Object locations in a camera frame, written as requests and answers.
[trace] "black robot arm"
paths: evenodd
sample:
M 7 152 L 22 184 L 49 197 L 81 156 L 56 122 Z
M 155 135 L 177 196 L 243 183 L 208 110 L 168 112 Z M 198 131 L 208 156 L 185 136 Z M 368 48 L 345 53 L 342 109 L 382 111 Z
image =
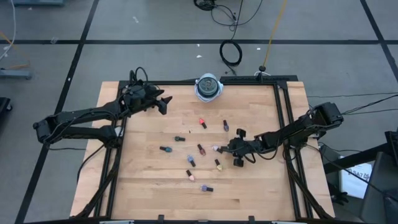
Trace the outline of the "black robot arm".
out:
M 237 129 L 236 134 L 239 137 L 230 140 L 228 148 L 224 151 L 230 152 L 236 157 L 235 166 L 242 167 L 242 158 L 255 163 L 254 154 L 260 155 L 275 151 L 286 140 L 289 140 L 291 147 L 302 147 L 307 143 L 309 136 L 313 134 L 323 136 L 327 130 L 338 127 L 343 120 L 343 116 L 334 103 L 324 103 L 308 110 L 298 120 L 278 131 L 256 135 L 253 141 L 243 140 L 246 137 L 245 130 Z
M 118 99 L 104 106 L 51 115 L 34 123 L 33 128 L 36 130 L 39 142 L 44 144 L 53 144 L 61 139 L 99 139 L 108 146 L 109 143 L 115 143 L 113 140 L 118 137 L 114 126 L 81 128 L 71 125 L 101 119 L 117 121 L 155 106 L 159 108 L 161 114 L 166 114 L 167 103 L 172 96 L 157 100 L 163 92 L 164 90 L 157 89 L 156 86 L 144 83 L 142 80 L 134 80 L 122 89 Z

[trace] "wooden tabletop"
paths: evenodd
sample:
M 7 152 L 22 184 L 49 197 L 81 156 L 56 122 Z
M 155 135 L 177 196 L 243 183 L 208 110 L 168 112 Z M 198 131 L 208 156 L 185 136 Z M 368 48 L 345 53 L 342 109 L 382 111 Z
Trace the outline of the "wooden tabletop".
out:
M 289 94 L 294 118 L 308 110 L 308 101 L 302 82 L 289 82 Z M 118 82 L 103 82 L 98 98 L 102 106 L 116 97 Z M 193 86 L 160 86 L 162 95 L 173 96 L 167 115 L 157 108 L 133 115 L 127 121 L 121 165 L 119 168 L 113 219 L 156 220 L 160 214 L 167 220 L 294 220 L 290 185 L 282 147 L 271 161 L 257 157 L 257 162 L 245 162 L 244 167 L 233 165 L 230 153 L 215 152 L 212 145 L 225 146 L 235 137 L 236 129 L 247 131 L 247 139 L 266 131 L 279 129 L 275 96 L 272 86 L 225 86 L 220 97 L 211 103 L 202 103 L 194 94 Z M 283 93 L 280 91 L 285 122 Z M 207 129 L 199 124 L 206 121 Z M 223 120 L 229 132 L 223 129 Z M 96 121 L 94 127 L 108 124 Z M 175 142 L 174 136 L 185 137 Z M 313 139 L 308 143 L 317 147 Z M 197 148 L 201 144 L 206 155 Z M 86 156 L 101 143 L 89 140 Z M 173 152 L 159 150 L 169 146 Z M 71 215 L 76 215 L 98 189 L 105 150 L 92 158 L 81 171 Z M 196 167 L 187 161 L 194 157 Z M 218 159 L 223 170 L 216 168 Z M 334 216 L 329 191 L 319 152 L 302 149 L 308 189 L 319 204 Z M 196 181 L 188 179 L 189 169 Z M 206 184 L 214 192 L 202 192 Z M 305 217 L 302 194 L 297 188 L 301 214 Z

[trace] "floor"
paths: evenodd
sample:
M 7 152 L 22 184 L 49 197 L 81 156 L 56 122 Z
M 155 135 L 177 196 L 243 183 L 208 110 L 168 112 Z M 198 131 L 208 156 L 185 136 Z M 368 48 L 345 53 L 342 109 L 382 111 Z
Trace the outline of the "floor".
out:
M 242 21 L 251 17 L 259 1 L 244 1 Z M 240 1 L 217 3 L 239 11 Z M 254 19 L 238 27 L 234 39 L 240 40 L 243 50 L 238 75 L 253 75 L 264 60 L 282 3 L 264 0 Z M 297 75 L 308 96 L 396 92 L 397 7 L 395 0 L 288 0 L 267 72 Z M 39 159 L 42 146 L 33 122 L 54 111 L 95 106 L 101 82 L 127 80 L 130 69 L 138 66 L 146 68 L 150 80 L 184 80 L 207 72 L 220 77 L 228 71 L 219 46 L 233 33 L 192 1 L 66 0 L 63 7 L 19 6 L 16 17 L 19 50 L 10 51 L 0 67 L 26 63 L 20 54 L 25 52 L 33 78 L 0 80 L 0 96 L 11 98 L 14 106 L 0 134 L 1 223 L 15 222 Z M 221 12 L 215 18 L 229 22 Z M 12 7 L 6 0 L 0 0 L 0 21 L 0 31 L 11 38 Z M 58 42 L 51 44 L 53 38 Z M 0 40 L 0 47 L 5 46 Z M 224 54 L 228 60 L 237 57 L 229 46 Z M 346 111 L 384 97 L 312 97 L 309 102 L 332 101 Z M 391 108 L 398 108 L 397 98 L 363 111 Z M 397 115 L 398 111 L 385 111 L 346 116 L 322 141 L 335 149 L 377 146 L 385 142 L 384 131 L 397 129 Z M 85 145 L 85 141 L 58 144 Z M 82 158 L 81 151 L 48 153 L 25 222 L 68 218 Z

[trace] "yellow cable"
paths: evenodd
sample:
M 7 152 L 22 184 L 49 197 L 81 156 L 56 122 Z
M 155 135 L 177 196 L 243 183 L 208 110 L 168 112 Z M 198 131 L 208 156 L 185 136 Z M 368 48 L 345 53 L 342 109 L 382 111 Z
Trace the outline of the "yellow cable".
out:
M 283 3 L 283 5 L 282 5 L 282 9 L 280 9 L 278 18 L 276 19 L 276 22 L 275 22 L 275 25 L 274 25 L 274 28 L 272 29 L 271 37 L 269 38 L 269 42 L 268 42 L 266 58 L 264 59 L 264 63 L 262 64 L 262 66 L 264 66 L 264 67 L 265 67 L 266 64 L 267 64 L 269 51 L 270 51 L 270 49 L 271 49 L 272 38 L 274 37 L 274 34 L 275 34 L 276 30 L 278 29 L 278 25 L 279 25 L 280 18 L 282 18 L 282 15 L 283 15 L 283 13 L 284 13 L 284 11 L 285 11 L 285 8 L 286 8 L 286 3 L 287 3 L 287 0 L 284 0 L 284 3 Z
M 11 67 L 9 67 L 9 68 L 7 68 L 7 69 L 16 69 L 16 68 L 26 68 L 26 67 L 29 67 L 29 66 L 30 66 L 30 58 L 29 58 L 29 56 L 27 56 L 27 55 L 25 54 L 25 52 L 23 52 L 22 50 L 18 49 L 17 46 L 15 46 L 14 44 L 12 44 L 12 42 L 7 38 L 7 36 L 4 35 L 1 31 L 0 31 L 0 35 L 1 35 L 1 37 L 2 37 L 4 40 L 6 40 L 6 41 L 10 44 L 10 47 L 13 47 L 13 48 L 15 48 L 17 51 L 19 51 L 19 52 L 22 54 L 22 56 L 28 61 L 27 64 L 15 65 L 15 66 L 11 66 Z

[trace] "wooden table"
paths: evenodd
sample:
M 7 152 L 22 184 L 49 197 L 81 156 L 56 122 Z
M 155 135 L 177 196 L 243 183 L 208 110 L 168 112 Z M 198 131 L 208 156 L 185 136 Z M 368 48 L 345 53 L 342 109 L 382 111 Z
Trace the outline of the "wooden table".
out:
M 294 118 L 308 110 L 307 97 L 302 82 L 289 82 L 289 93 Z M 98 106 L 116 97 L 118 82 L 103 82 Z M 112 219 L 156 220 L 159 214 L 167 220 L 294 220 L 290 187 L 282 147 L 271 161 L 257 157 L 257 162 L 245 162 L 235 167 L 230 153 L 220 154 L 211 146 L 227 145 L 235 137 L 235 130 L 247 131 L 247 139 L 255 134 L 279 129 L 275 96 L 272 86 L 225 86 L 222 95 L 211 103 L 202 103 L 194 94 L 193 86 L 160 86 L 162 95 L 173 96 L 167 115 L 157 109 L 140 112 L 127 121 L 121 165 L 114 198 Z M 285 122 L 283 93 L 280 91 Z M 207 129 L 199 124 L 206 121 Z M 229 124 L 229 132 L 223 129 L 223 120 Z M 107 121 L 97 121 L 100 127 Z M 174 136 L 182 136 L 185 142 L 175 142 Z M 315 140 L 309 144 L 316 146 Z M 197 148 L 201 144 L 206 155 Z M 88 141 L 86 156 L 101 143 Z M 170 146 L 172 153 L 159 150 Z M 99 184 L 105 150 L 102 150 L 84 166 L 73 201 L 71 215 L 76 215 L 91 199 Z M 196 167 L 187 161 L 187 155 L 195 158 Z M 216 169 L 215 159 L 224 170 Z M 302 149 L 308 189 L 334 216 L 319 152 Z M 186 170 L 196 177 L 188 180 Z M 206 184 L 214 192 L 202 192 Z M 302 194 L 297 188 L 301 214 L 305 216 Z

